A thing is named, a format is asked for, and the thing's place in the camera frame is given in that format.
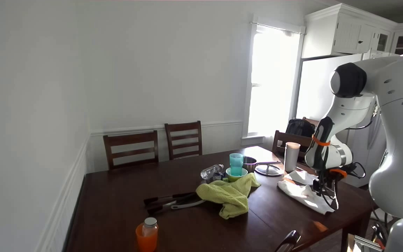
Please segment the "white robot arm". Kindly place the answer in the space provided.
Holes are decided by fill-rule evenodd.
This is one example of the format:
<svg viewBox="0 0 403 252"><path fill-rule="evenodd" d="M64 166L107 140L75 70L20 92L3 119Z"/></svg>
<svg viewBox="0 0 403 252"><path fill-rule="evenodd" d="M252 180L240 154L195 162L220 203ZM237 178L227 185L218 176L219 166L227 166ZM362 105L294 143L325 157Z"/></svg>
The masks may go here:
<svg viewBox="0 0 403 252"><path fill-rule="evenodd" d="M373 112L385 129L387 155L369 183L376 204L392 214L385 252L403 252L403 56L387 56L339 66L331 80L334 103L320 120L306 162L327 190L328 175L353 162L352 150L338 138Z"/></svg>

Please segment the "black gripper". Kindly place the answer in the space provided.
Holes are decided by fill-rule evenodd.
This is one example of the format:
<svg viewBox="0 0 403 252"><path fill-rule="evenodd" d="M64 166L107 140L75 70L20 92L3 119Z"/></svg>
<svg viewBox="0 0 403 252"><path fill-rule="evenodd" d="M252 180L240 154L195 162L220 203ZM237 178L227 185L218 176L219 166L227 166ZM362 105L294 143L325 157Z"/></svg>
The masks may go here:
<svg viewBox="0 0 403 252"><path fill-rule="evenodd" d="M314 190L321 196L328 206L338 206L338 182L342 179L335 172L324 172L314 180Z"/></svg>

